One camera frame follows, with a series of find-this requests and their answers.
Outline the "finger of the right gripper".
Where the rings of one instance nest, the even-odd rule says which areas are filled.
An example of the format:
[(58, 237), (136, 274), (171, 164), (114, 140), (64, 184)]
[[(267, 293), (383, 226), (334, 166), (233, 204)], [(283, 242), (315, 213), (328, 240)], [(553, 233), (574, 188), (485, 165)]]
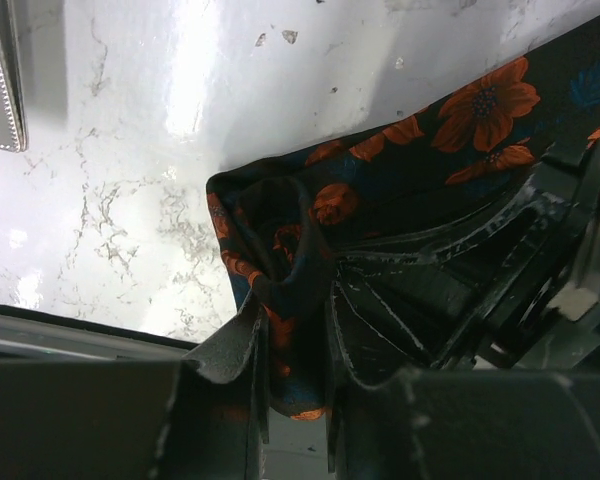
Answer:
[(348, 246), (339, 255), (355, 303), (397, 331), (407, 355), (449, 368), (488, 323), (507, 320), (534, 283), (525, 279), (565, 226), (569, 201), (522, 189), (445, 226)]

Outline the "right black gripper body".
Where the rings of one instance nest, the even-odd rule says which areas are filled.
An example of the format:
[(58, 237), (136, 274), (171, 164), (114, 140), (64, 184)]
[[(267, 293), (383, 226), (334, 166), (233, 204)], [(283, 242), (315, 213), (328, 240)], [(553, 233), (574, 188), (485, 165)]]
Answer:
[(484, 322), (478, 355), (499, 369), (572, 369), (600, 350), (600, 140), (564, 219)]

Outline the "black orange floral tie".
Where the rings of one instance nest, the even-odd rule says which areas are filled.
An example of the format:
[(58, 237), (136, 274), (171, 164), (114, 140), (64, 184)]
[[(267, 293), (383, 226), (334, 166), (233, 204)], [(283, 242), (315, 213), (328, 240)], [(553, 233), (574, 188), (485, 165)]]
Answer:
[(391, 125), (213, 176), (207, 205), (235, 299), (269, 320), (270, 401), (325, 409), (325, 306), (339, 285), (403, 362), (398, 333), (355, 303), (348, 246), (445, 226), (577, 162), (600, 140), (600, 16)]

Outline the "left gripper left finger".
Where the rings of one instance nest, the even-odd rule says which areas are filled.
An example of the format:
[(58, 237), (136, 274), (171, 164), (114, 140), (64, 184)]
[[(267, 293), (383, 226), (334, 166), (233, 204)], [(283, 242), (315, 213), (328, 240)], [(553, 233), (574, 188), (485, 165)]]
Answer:
[(247, 299), (179, 359), (0, 359), (0, 479), (259, 478), (267, 342)]

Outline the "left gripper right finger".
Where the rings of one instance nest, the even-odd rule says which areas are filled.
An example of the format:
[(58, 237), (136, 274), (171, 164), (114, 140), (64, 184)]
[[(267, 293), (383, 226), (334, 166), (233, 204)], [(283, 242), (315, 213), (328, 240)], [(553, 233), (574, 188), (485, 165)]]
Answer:
[(325, 316), (336, 478), (600, 479), (600, 373), (411, 367), (339, 285)]

